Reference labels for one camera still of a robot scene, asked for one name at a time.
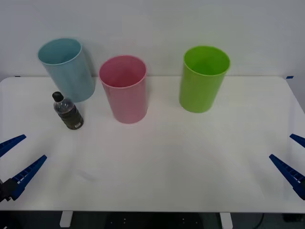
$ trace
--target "floor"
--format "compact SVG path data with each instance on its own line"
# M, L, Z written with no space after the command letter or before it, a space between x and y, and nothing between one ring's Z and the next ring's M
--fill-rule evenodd
M61 212L13 212L11 214L17 219L22 229L60 229L59 221ZM234 229L252 229L260 221L260 213L232 213ZM104 229L107 219L111 218L110 213L104 212L74 212L70 229ZM204 229L221 229L219 214L201 213L202 227ZM305 229L305 222L285 222L282 214L265 214L264 220L259 229Z

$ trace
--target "white table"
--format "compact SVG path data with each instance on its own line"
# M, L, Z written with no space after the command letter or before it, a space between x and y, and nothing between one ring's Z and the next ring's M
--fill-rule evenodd
M185 111L180 77L148 77L149 108L117 122L102 85L77 104L69 130L53 110L50 78L0 83L0 142L27 138L0 160L2 181L45 154L17 201L0 210L305 213L305 203L268 158L305 174L305 115L279 77L225 77L213 108Z

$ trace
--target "bottle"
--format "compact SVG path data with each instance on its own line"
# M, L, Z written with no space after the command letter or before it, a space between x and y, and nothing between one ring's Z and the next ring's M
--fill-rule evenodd
M84 119L75 104L69 98L64 98L60 92L54 92L52 97L55 100L54 110L66 126L71 130L81 128L84 124Z

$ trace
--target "plastic cup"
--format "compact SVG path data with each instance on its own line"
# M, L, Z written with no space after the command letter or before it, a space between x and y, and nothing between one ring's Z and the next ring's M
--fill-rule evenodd
M82 45L74 39L60 38L38 51L41 61L60 92L73 102L88 99L95 89Z
M187 111L205 112L213 105L230 59L215 47L196 46L184 54L183 62L179 102Z
M136 123L147 112L146 65L137 57L116 56L100 68L100 80L113 116L121 123Z

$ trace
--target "white wall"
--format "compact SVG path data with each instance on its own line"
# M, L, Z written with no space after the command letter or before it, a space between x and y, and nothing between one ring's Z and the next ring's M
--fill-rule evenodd
M1 0L0 75L45 75L47 41L75 37L95 74L117 54L145 60L150 75L175 75L198 44L231 57L231 75L305 72L304 0Z

